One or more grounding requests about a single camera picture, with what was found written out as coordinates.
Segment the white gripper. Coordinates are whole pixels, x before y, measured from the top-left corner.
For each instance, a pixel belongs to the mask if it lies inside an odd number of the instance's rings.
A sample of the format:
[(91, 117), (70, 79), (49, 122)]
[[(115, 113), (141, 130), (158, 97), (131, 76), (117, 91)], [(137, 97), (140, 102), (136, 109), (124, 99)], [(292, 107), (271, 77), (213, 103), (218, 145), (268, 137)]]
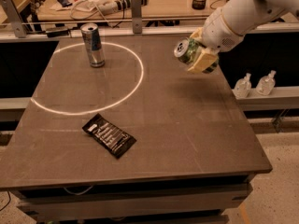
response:
[(236, 47), (244, 39), (243, 35), (236, 35), (226, 25), (221, 12), (214, 11), (205, 21), (203, 28), (198, 27), (190, 38), (202, 42), (206, 48), (188, 68), (191, 73), (212, 73), (218, 66), (218, 51), (227, 52)]

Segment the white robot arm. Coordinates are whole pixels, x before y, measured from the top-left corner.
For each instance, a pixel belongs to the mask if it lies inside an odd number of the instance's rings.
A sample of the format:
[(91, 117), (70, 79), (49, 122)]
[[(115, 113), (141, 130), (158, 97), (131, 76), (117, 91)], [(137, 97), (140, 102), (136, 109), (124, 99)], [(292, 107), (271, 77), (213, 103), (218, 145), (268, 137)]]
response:
[(298, 17), (299, 0), (229, 0), (192, 33), (191, 38), (204, 48), (188, 71), (204, 72), (217, 61), (219, 52), (230, 51), (247, 33), (288, 12)]

